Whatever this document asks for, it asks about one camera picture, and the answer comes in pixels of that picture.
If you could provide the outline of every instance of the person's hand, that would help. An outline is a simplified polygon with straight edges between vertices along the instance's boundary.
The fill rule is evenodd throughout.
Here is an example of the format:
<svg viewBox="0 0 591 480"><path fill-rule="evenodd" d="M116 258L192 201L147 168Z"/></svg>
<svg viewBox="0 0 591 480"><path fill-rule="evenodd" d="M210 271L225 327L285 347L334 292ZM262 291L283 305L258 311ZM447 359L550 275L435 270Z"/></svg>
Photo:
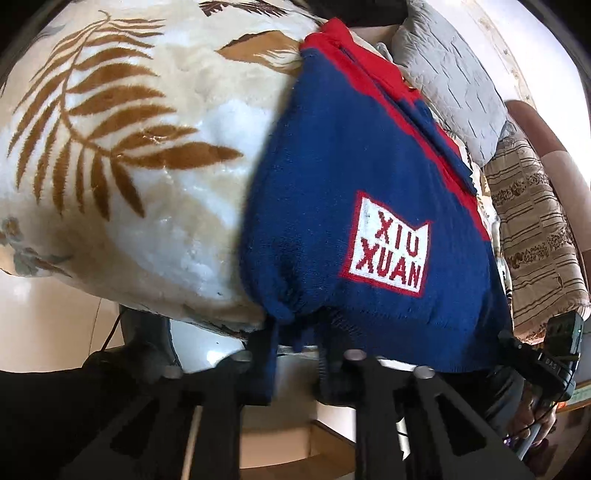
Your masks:
<svg viewBox="0 0 591 480"><path fill-rule="evenodd" d="M543 418L542 416L548 412L548 407L541 406L536 409L534 414L532 405L534 400L537 400L532 389L526 385L523 390L523 395L521 396L521 402L519 407L517 408L517 412L515 416L509 423L509 434L511 436L516 436L522 439L529 438L531 435L530 429L526 428L533 424L535 421L539 420L541 424L540 431L538 435L536 435L534 443L532 446L537 446L540 444L542 440L546 438L550 429L556 422L556 407L554 408Z"/></svg>

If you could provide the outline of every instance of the cable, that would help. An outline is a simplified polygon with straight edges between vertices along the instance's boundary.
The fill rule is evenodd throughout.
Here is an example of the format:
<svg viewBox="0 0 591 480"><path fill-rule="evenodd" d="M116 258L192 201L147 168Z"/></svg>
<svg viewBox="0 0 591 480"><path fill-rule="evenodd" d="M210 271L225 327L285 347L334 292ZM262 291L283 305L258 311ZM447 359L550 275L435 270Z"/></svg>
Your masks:
<svg viewBox="0 0 591 480"><path fill-rule="evenodd" d="M110 332L109 336L107 337L107 340L105 340L105 343L103 343L103 348L100 349L101 352L104 352L106 350L107 345L109 345L109 342L113 338L113 335L115 334L115 331L117 330L117 325L119 325L119 321L121 320L122 315L123 315L123 312L121 312L119 314L119 316L117 317L117 319L115 320L115 324L113 325L113 328L111 329L111 332Z"/></svg>
<svg viewBox="0 0 591 480"><path fill-rule="evenodd" d="M568 381L568 382L566 382L566 387L564 388L564 390L563 390L563 392L562 392L562 395L561 395L560 397L562 397L562 396L563 396L563 395L566 393L566 391L569 389L570 381L573 379L573 377L574 377L574 372L573 372L573 371L571 371L571 373L570 373L570 377L569 377L569 381ZM552 405L552 406L551 406L551 407L550 407L548 410L546 410L546 412L545 412L545 413L544 413L544 414L543 414L543 415L542 415L542 416L541 416L539 419L536 419L536 420L535 420L533 423L530 423L530 424L529 424L527 427L523 427L521 430L518 430L518 431L517 431L517 432L515 432L513 435L507 435L506 437L504 437L504 438L503 438L503 442L504 442L505 440L509 440L509 439L512 439L512 438L514 438L514 437L518 436L518 435L519 435L521 432L524 432L524 431L526 431L526 430L529 430L529 429L530 429L530 428L532 428L532 427L533 427L533 426L534 426L536 423L539 423L539 422L540 422L540 420L542 420L542 419L546 418L546 417L547 417L547 416L550 414L550 412L551 412L552 410L554 410L554 407L556 406L556 404L557 404L557 402L554 402L554 404L553 404L553 405Z"/></svg>

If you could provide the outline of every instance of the blue sweater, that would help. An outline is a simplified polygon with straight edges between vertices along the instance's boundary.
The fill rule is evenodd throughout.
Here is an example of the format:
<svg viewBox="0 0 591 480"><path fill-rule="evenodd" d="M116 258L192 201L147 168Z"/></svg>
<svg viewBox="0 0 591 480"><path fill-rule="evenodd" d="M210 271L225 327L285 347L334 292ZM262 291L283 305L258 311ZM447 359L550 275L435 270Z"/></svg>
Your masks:
<svg viewBox="0 0 591 480"><path fill-rule="evenodd" d="M457 147L339 20L301 53L246 208L248 294L292 333L317 318L372 355L442 372L496 365L511 318Z"/></svg>

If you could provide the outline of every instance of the brown striped fabric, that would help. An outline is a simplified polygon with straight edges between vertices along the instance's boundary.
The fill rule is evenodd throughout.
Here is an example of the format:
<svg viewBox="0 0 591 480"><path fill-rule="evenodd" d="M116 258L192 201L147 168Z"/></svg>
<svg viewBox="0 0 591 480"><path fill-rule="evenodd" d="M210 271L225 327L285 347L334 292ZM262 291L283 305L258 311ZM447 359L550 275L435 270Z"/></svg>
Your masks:
<svg viewBox="0 0 591 480"><path fill-rule="evenodd" d="M584 318L591 313L573 234L522 132L499 142L484 171L501 217L501 242L513 280L515 335L539 343L550 317L570 310Z"/></svg>

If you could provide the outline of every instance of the metal screw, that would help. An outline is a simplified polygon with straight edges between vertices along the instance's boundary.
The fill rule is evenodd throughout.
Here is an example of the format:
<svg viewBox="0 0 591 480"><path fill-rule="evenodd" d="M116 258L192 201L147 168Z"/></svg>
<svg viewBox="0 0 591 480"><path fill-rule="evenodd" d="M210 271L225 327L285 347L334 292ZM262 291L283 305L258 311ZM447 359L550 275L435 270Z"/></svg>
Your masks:
<svg viewBox="0 0 591 480"><path fill-rule="evenodd" d="M251 362L252 353L250 353L248 350L240 350L232 354L232 360L235 362Z"/></svg>
<svg viewBox="0 0 591 480"><path fill-rule="evenodd" d="M413 374L415 377L420 378L421 380L427 380L435 376L435 370L425 366L416 367L413 370Z"/></svg>
<svg viewBox="0 0 591 480"><path fill-rule="evenodd" d="M360 362L367 358L367 354L363 350L352 349L345 352L345 358L350 362Z"/></svg>
<svg viewBox="0 0 591 480"><path fill-rule="evenodd" d="M183 369L177 365L166 365L162 376L169 380L178 380L183 376Z"/></svg>

